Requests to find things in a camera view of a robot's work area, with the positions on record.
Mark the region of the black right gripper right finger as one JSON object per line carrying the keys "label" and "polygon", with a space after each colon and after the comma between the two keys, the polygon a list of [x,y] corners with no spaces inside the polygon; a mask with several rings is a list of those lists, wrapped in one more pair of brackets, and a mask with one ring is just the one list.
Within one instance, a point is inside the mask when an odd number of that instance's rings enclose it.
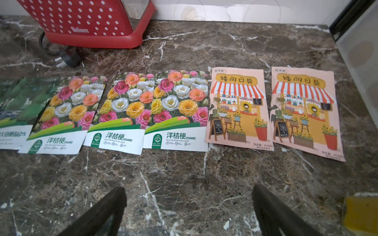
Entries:
{"label": "black right gripper right finger", "polygon": [[264,236],[320,236],[278,197],[261,184],[252,192],[253,206]]}

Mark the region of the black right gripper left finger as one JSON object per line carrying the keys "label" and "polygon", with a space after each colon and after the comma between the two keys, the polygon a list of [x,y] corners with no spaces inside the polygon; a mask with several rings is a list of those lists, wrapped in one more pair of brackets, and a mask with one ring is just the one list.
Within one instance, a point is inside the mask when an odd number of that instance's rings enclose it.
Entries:
{"label": "black right gripper left finger", "polygon": [[115,187],[59,235],[116,236],[126,207],[125,189]]}

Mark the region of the flower seed packet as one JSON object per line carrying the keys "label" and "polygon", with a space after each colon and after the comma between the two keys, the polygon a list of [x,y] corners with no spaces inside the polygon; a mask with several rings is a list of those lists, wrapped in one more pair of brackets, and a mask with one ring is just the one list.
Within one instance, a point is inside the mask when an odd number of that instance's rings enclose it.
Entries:
{"label": "flower seed packet", "polygon": [[153,74],[125,72],[116,75],[83,144],[140,155],[148,124],[140,121],[140,116],[151,118],[155,82]]}
{"label": "flower seed packet", "polygon": [[18,152],[78,154],[107,81],[105,76],[64,77]]}
{"label": "flower seed packet", "polygon": [[136,121],[145,130],[145,149],[206,152],[209,75],[204,71],[168,70],[149,74],[145,89],[152,102]]}

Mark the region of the orange striped seed packet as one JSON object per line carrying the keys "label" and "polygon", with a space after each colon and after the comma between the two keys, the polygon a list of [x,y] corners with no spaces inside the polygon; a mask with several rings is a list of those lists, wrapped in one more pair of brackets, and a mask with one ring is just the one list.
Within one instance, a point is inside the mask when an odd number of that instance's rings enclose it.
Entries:
{"label": "orange striped seed packet", "polygon": [[345,162],[334,72],[273,67],[273,142]]}
{"label": "orange striped seed packet", "polygon": [[264,71],[215,67],[205,141],[273,151]]}

